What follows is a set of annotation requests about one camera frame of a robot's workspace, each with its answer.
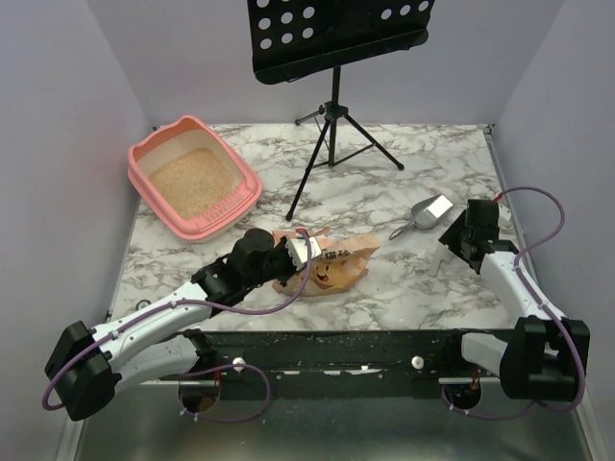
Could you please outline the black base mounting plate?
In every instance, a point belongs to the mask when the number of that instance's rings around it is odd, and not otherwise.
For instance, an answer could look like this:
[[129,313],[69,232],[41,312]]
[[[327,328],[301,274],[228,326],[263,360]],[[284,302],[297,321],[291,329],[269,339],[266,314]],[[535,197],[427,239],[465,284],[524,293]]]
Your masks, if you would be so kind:
[[225,400],[258,400],[261,379],[231,366],[240,358],[262,370],[273,399],[437,399],[473,408],[495,380],[460,352],[453,330],[235,331],[184,333],[197,353],[195,371],[217,369]]

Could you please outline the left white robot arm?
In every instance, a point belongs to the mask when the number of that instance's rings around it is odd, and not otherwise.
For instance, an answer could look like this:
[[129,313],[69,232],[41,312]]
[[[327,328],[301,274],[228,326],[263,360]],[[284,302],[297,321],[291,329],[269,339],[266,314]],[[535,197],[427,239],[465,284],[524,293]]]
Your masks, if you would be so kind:
[[199,269],[165,298],[113,322],[93,328],[83,322],[66,327],[44,373],[41,398],[46,411],[63,409],[72,421],[104,408],[120,388],[167,376],[198,376],[197,338],[184,331],[220,312],[263,316],[290,306],[242,308],[245,297],[264,283],[306,277],[321,254],[305,230],[274,240],[250,229],[227,255]]

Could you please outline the black music stand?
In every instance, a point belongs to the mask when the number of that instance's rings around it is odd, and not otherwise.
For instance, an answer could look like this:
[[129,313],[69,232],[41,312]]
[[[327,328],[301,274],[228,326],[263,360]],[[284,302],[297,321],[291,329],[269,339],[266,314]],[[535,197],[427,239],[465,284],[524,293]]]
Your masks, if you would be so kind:
[[248,0],[252,66],[264,85],[291,83],[331,70],[332,95],[311,113],[323,116],[305,172],[318,167],[321,149],[328,149],[326,165],[340,164],[335,156],[337,123],[346,120],[370,147],[388,151],[340,103],[343,65],[369,60],[425,44],[429,38],[433,3],[403,1],[258,1]]

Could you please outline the metal litter scoop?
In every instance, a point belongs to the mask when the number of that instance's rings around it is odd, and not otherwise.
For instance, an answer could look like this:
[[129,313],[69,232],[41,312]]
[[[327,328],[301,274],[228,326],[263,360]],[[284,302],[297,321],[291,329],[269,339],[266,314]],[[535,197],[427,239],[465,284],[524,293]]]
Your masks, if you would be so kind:
[[437,194],[416,203],[410,210],[409,221],[394,230],[388,240],[394,240],[412,229],[429,230],[453,209],[454,204],[444,194]]

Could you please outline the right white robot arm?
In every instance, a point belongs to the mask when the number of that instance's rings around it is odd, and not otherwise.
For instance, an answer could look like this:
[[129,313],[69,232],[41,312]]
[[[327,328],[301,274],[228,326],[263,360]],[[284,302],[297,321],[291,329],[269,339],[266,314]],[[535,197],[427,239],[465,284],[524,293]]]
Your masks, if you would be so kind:
[[461,356],[497,376],[511,399],[577,404],[584,394],[589,327],[548,300],[516,246],[501,239],[499,217],[496,201],[472,199],[439,238],[485,280],[514,323],[507,340],[465,333]]

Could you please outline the pink litter box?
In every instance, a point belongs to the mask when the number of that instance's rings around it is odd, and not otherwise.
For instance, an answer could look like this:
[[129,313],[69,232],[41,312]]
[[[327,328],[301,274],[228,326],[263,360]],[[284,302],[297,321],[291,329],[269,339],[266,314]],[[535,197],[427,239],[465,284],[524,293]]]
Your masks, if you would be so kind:
[[179,238],[203,241],[248,214],[262,193],[249,163],[202,120],[185,115],[132,146],[128,177]]

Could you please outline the orange cat litter bag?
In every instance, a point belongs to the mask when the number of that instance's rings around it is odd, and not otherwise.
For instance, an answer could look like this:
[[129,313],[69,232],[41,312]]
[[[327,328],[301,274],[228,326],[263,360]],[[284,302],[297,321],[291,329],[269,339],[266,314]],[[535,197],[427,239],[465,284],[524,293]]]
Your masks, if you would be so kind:
[[330,238],[330,229],[313,234],[322,255],[312,262],[304,297],[327,296],[353,288],[369,272],[368,261],[381,247],[376,235],[366,233],[350,238]]

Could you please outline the white bag sealing clip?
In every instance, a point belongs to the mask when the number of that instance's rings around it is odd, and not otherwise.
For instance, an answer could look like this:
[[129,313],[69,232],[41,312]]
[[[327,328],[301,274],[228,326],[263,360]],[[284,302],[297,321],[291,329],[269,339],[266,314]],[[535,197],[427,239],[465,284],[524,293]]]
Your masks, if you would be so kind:
[[429,276],[435,278],[438,274],[440,265],[443,262],[450,262],[453,256],[454,255],[451,253],[451,251],[446,246],[439,245],[436,248],[434,255],[432,257],[432,260],[431,260],[431,264],[429,268]]

